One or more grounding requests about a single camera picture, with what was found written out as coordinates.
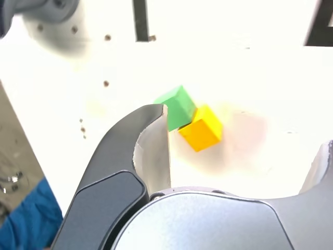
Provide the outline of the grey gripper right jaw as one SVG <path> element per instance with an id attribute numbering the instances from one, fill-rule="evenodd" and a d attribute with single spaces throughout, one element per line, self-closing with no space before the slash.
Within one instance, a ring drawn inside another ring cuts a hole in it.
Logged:
<path id="1" fill-rule="evenodd" d="M 178 192 L 147 204 L 113 249 L 332 249 L 332 142 L 313 162 L 314 186 L 276 199 Z"/>

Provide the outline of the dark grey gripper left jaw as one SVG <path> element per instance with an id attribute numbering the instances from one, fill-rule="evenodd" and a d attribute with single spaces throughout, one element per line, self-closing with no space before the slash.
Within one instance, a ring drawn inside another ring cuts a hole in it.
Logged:
<path id="1" fill-rule="evenodd" d="M 153 193 L 171 186 L 168 109 L 145 105 L 118 121 L 96 147 L 52 249 L 111 249 Z"/>

